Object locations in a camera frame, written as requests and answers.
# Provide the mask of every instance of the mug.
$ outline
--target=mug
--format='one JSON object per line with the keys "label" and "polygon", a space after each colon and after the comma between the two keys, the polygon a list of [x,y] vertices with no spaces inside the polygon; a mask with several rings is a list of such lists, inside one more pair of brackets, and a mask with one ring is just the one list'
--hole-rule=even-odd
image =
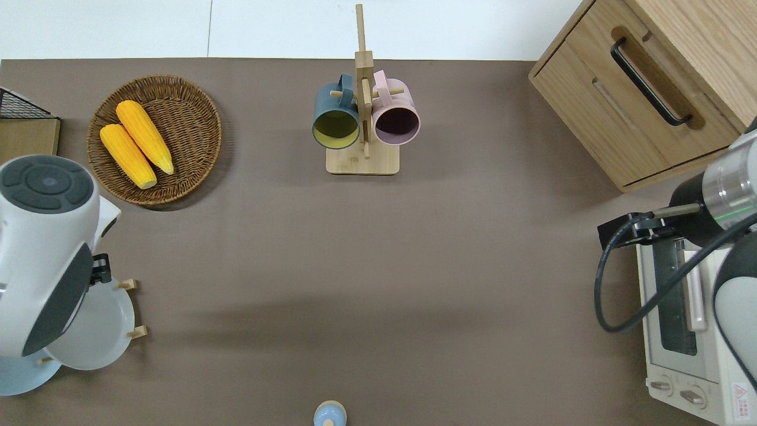
{"label": "mug", "polygon": [[[396,78],[387,79],[384,71],[373,74],[376,85],[374,92],[378,98],[373,99],[373,129],[376,137],[388,145],[403,145],[418,134],[420,119],[413,97],[407,85]],[[402,93],[392,95],[392,89],[402,89]]]}
{"label": "mug", "polygon": [[[341,97],[332,96],[332,90],[341,92]],[[313,137],[319,144],[328,149],[347,148],[360,134],[359,122],[350,74],[342,74],[338,83],[320,88],[313,119]]]}

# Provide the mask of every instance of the wooden stand base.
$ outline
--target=wooden stand base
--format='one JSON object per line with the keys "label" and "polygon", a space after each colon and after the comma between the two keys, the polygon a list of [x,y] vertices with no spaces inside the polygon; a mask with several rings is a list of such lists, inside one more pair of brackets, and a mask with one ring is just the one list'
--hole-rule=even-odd
{"label": "wooden stand base", "polygon": [[345,149],[326,150],[326,170],[330,174],[392,175],[400,171],[400,147],[381,142],[369,144],[366,159],[363,144],[358,141]]}

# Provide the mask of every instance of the small blue object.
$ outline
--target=small blue object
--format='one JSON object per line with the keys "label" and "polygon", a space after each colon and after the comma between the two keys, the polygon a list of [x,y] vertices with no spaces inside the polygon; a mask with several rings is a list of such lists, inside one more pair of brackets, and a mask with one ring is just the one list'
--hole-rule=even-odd
{"label": "small blue object", "polygon": [[55,359],[38,362],[47,356],[43,350],[23,358],[0,356],[0,396],[29,392],[50,380],[61,363]]}
{"label": "small blue object", "polygon": [[344,406],[336,401],[326,401],[319,405],[316,414],[313,416],[313,426],[346,426],[347,410]]}

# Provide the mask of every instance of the wooden box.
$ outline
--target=wooden box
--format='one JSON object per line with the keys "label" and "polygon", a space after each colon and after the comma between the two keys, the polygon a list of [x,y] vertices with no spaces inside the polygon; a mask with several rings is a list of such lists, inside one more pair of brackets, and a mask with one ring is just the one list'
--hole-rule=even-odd
{"label": "wooden box", "polygon": [[635,190],[707,165],[755,118],[755,16],[756,0],[584,0],[529,79]]}

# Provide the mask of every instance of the pink mug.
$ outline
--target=pink mug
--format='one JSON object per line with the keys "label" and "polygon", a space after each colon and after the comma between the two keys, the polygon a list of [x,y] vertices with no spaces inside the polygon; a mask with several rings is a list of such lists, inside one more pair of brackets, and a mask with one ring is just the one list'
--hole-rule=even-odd
{"label": "pink mug", "polygon": [[[373,129],[378,140],[388,145],[404,145],[418,134],[420,119],[413,97],[407,85],[396,78],[387,79],[384,71],[373,74],[376,85],[373,91]],[[402,89],[402,93],[390,94],[390,90]]]}

